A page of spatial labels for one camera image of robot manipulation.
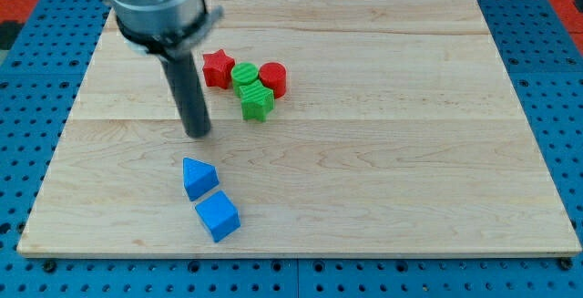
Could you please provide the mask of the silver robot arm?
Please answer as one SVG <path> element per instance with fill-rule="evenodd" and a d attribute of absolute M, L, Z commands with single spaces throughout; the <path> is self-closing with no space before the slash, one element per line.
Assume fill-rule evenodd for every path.
<path fill-rule="evenodd" d="M 187 55 L 223 17 L 205 0 L 103 0 L 111 5 L 122 35 L 148 54 Z"/>

